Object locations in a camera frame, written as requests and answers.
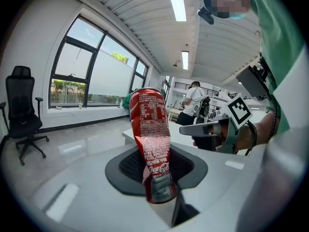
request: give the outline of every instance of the ceiling light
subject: ceiling light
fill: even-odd
[[[187,70],[189,66],[189,52],[188,51],[183,51],[183,69]]]
[[[176,21],[187,21],[183,0],[170,0],[172,2]]]

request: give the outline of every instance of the black tray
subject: black tray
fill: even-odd
[[[145,196],[142,183],[146,164],[137,146],[111,159],[105,174],[118,191],[126,195]],[[174,182],[181,189],[194,188],[205,177],[208,167],[205,161],[171,145],[169,168]]]

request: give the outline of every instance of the window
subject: window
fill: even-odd
[[[134,78],[131,83],[130,92],[138,88],[144,87],[146,75],[147,75],[148,68],[144,65],[140,60],[136,66],[136,70],[134,72]]]
[[[119,104],[124,100],[135,61],[136,57],[106,36],[93,67],[88,105]]]
[[[212,88],[212,90],[214,90],[214,91],[220,91],[220,87],[218,87],[218,86],[213,86],[213,88]]]
[[[65,43],[59,56],[55,74],[85,79],[92,53]]]
[[[78,17],[57,52],[49,107],[118,105],[144,86],[148,67],[107,31]]]
[[[99,41],[103,36],[103,32],[82,19],[77,18],[70,28],[67,36],[97,48]]]
[[[170,88],[170,83],[171,83],[171,81],[172,81],[171,77],[167,75],[167,76],[165,77],[165,80],[164,80],[164,83],[163,83],[163,89],[164,89],[164,91],[165,91],[165,97],[164,97],[165,102],[166,102],[167,99],[168,99],[169,88]]]

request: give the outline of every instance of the coca-cola can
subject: coca-cola can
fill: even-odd
[[[176,186],[169,171],[170,133],[163,95],[155,88],[141,88],[132,93],[129,105],[134,139],[151,174],[145,181],[147,200],[168,202],[176,196]]]

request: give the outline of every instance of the robotic hand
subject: robotic hand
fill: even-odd
[[[193,136],[198,148],[222,153],[235,154],[236,140],[239,129],[253,116],[249,106],[238,95],[225,104],[224,113],[216,116],[209,123],[182,126],[180,134]],[[215,138],[224,137],[223,144],[216,146]]]

